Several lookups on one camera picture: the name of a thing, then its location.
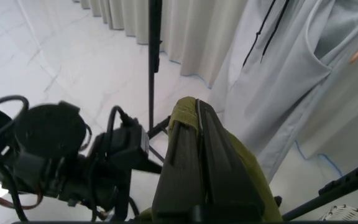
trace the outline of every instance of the white curtain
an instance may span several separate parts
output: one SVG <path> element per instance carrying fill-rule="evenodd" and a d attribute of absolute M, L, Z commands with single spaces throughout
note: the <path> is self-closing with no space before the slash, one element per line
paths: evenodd
<path fill-rule="evenodd" d="M 322 99 L 298 145 L 306 158 L 327 155 L 342 174 L 358 167 L 358 60 Z"/>
<path fill-rule="evenodd" d="M 247 0 L 164 0 L 160 50 L 181 63 L 180 75 L 199 75 L 211 87 L 230 47 Z M 147 0 L 81 0 L 110 29 L 148 43 Z"/>

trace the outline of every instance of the green cloth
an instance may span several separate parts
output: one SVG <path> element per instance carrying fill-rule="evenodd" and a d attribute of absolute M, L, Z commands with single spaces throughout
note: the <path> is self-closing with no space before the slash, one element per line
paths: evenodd
<path fill-rule="evenodd" d="M 174 121 L 179 121 L 181 123 L 192 126 L 197 130 L 198 133 L 198 116 L 196 112 L 195 98 L 189 96 L 184 97 L 180 99 L 175 105 L 169 122 L 169 138 L 172 133 Z M 264 173 L 262 172 L 256 157 L 247 150 L 247 148 L 240 142 L 240 140 L 238 140 L 238 138 L 233 136 L 230 132 L 227 132 L 227 135 L 234 149 L 238 153 L 241 162 L 246 168 L 250 178 L 252 179 L 256 189 L 258 190 L 260 197 L 265 203 L 265 212 L 263 215 L 264 221 L 282 221 L 281 214 L 278 211 L 278 207 L 270 191 L 269 184 L 266 181 Z M 142 221 L 151 221 L 151 209 L 142 212 L 139 218 Z"/>

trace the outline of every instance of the woven object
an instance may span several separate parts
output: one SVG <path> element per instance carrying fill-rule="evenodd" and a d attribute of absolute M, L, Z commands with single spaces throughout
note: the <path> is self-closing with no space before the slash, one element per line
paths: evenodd
<path fill-rule="evenodd" d="M 320 221 L 358 221 L 358 208 L 348 205 L 333 206 Z"/>

